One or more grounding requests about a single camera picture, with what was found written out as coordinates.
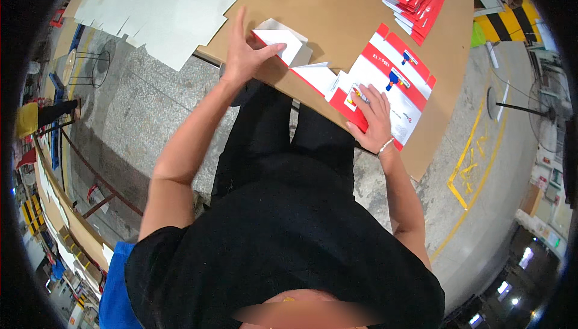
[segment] yellow and black striped barrier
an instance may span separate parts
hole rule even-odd
[[[40,226],[44,224],[38,194],[34,194],[30,200],[22,204],[22,212],[24,213],[24,221],[28,226],[28,230],[34,235],[40,229]]]
[[[530,0],[523,0],[522,6],[511,9],[504,5],[505,12],[474,17],[490,42],[521,41],[542,42],[536,27],[540,15]]]

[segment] stack of boxes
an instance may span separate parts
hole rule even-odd
[[[99,284],[102,280],[102,273],[100,269],[90,262],[89,258],[84,254],[82,249],[72,238],[66,226],[62,226],[62,228],[58,233],[62,236],[62,239],[64,240],[64,245],[66,245],[66,247],[70,250],[70,252],[75,256],[80,266],[84,268],[86,275],[89,276],[90,279],[92,279],[94,282]]]

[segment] woman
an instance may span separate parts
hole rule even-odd
[[[444,293],[430,272],[421,204],[392,144],[387,98],[372,86],[360,87],[370,105],[352,95],[369,122],[365,134],[301,105],[291,143],[291,99],[255,88],[219,159],[212,209],[194,222],[191,182],[220,119],[259,66],[285,48],[254,51],[243,16],[244,8],[224,76],[155,166],[125,267],[136,317],[147,329],[245,329],[259,326],[231,318],[244,306],[348,301],[377,311],[378,327],[437,327]],[[354,201],[352,135],[379,154],[394,235]]]

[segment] black shirt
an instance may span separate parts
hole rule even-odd
[[[292,289],[371,306],[387,319],[375,327],[437,328],[444,292],[422,261],[351,195],[324,190],[330,178],[288,176],[245,185],[191,226],[135,246],[126,288],[145,329],[238,328],[233,311]]]

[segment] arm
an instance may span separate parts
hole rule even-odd
[[[167,142],[154,167],[139,241],[167,226],[186,227],[195,219],[192,180],[203,162],[221,118],[241,87],[265,60],[285,48],[271,45],[254,51],[244,36],[241,8],[229,36],[227,72]]]
[[[391,138],[390,104],[386,94],[380,94],[372,85],[359,88],[370,104],[365,103],[354,93],[351,97],[365,115],[369,128],[364,134],[353,123],[348,122],[347,127],[361,146],[378,153]],[[425,251],[425,221],[420,199],[393,143],[387,145],[379,154],[379,161],[386,175],[387,204],[394,237],[431,271],[430,259]]]

